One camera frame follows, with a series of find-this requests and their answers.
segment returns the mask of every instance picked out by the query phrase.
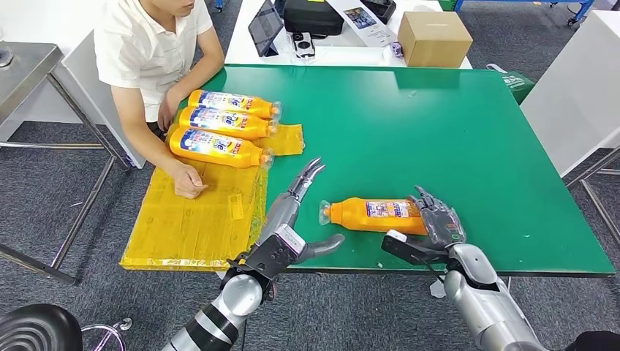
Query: floor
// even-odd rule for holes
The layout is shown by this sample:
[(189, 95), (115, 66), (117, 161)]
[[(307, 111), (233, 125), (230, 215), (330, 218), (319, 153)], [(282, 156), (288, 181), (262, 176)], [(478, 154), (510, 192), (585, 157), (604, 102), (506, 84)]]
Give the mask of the floor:
[[(224, 47), (238, 8), (238, 0), (228, 1), (223, 13), (212, 14)], [(461, 17), (475, 40), (470, 60), (476, 68), (493, 62), (537, 80), (574, 33), (564, 25), (569, 16), (560, 6), (466, 3)], [(92, 137), (82, 126), (25, 123), (12, 140)], [(0, 150), (0, 241), (50, 261), (105, 160), (103, 151)], [(56, 303), (83, 325), (130, 316), (135, 325), (126, 333), (129, 349), (157, 350), (215, 298), (214, 274), (125, 271), (118, 265), (151, 172), (147, 166), (110, 174), (63, 264), (80, 277), (79, 285), (65, 287), (0, 260), (0, 314), (30, 303)], [(620, 222), (615, 200), (620, 178), (598, 175), (592, 183)], [(572, 195), (620, 268), (620, 249), (585, 192), (577, 188)], [(277, 299), (250, 318), (245, 343), (234, 350), (475, 350), (456, 310), (428, 294), (432, 282), (401, 274), (285, 274)], [(517, 278), (512, 291), (541, 342), (558, 350), (582, 331), (620, 332), (619, 283), (616, 277)], [(86, 336), (87, 344), (94, 340)]]

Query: green table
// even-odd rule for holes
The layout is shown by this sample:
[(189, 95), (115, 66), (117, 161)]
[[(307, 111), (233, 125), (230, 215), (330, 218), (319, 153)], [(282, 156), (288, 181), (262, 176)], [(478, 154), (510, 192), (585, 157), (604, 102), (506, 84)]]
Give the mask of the green table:
[(281, 122), (303, 125), (303, 155), (269, 171), (268, 206), (310, 159), (326, 164), (295, 230), (307, 241), (346, 240), (295, 269), (428, 273), (382, 251), (381, 233), (318, 223), (321, 200), (403, 198), (419, 184), (457, 210), (468, 242), (502, 274), (615, 273), (495, 72), (235, 65), (204, 88), (279, 100)]

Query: yellow plastic bag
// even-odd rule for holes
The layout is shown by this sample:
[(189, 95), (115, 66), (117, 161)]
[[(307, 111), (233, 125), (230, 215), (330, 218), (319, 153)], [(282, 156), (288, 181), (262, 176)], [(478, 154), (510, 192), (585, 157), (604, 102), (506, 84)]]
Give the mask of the yellow plastic bag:
[(196, 199), (174, 193), (155, 169), (121, 266), (125, 269), (223, 271), (249, 248), (265, 218), (267, 172), (188, 159), (209, 187)]
[(301, 124), (278, 125), (278, 131), (273, 137), (263, 137), (254, 144), (260, 148), (271, 148), (276, 156), (299, 155), (306, 144), (303, 142)]

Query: cardboard box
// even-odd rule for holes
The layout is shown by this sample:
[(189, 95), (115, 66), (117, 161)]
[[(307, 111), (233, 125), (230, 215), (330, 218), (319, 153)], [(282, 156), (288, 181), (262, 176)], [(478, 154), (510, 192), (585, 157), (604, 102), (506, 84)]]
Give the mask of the cardboard box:
[(398, 41), (409, 67), (458, 68), (472, 45), (455, 12), (405, 12)]

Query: chair leg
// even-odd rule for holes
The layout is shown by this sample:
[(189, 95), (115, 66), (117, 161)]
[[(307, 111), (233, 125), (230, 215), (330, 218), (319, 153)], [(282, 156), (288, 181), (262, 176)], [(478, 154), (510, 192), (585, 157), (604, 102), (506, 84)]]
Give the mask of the chair leg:
[(93, 330), (93, 329), (103, 329), (107, 331), (107, 333), (103, 336), (103, 339), (101, 339), (101, 341), (98, 343), (98, 345), (94, 348), (93, 351), (103, 350), (103, 347), (107, 344), (107, 341), (110, 339), (111, 336), (114, 336), (116, 340), (118, 341), (118, 346), (120, 348), (120, 351), (125, 351), (126, 345), (125, 345), (125, 341), (123, 340), (123, 336), (121, 335), (121, 331), (129, 330), (132, 327), (132, 325), (133, 325), (132, 319), (127, 317), (119, 322), (114, 323), (114, 325), (112, 325), (111, 327), (109, 325), (103, 325), (103, 324), (87, 325), (86, 327), (82, 328), (82, 332)]

